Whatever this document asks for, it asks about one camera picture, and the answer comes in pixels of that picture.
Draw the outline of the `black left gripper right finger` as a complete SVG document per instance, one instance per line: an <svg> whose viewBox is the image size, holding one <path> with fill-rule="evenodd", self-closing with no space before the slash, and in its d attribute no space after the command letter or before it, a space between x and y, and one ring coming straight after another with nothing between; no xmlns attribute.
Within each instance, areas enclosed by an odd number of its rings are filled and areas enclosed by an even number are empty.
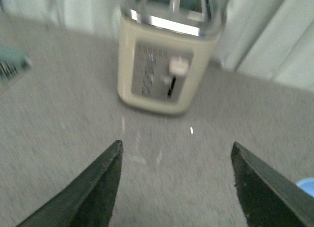
<svg viewBox="0 0 314 227"><path fill-rule="evenodd" d="M312 227L314 198L238 142L231 150L236 194L249 227Z"/></svg>

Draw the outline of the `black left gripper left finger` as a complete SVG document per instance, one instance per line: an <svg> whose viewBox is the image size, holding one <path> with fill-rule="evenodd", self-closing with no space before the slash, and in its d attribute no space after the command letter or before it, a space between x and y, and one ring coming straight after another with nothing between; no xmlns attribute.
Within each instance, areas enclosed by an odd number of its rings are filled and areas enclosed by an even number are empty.
<svg viewBox="0 0 314 227"><path fill-rule="evenodd" d="M21 227L107 227L120 183L123 143L116 140Z"/></svg>

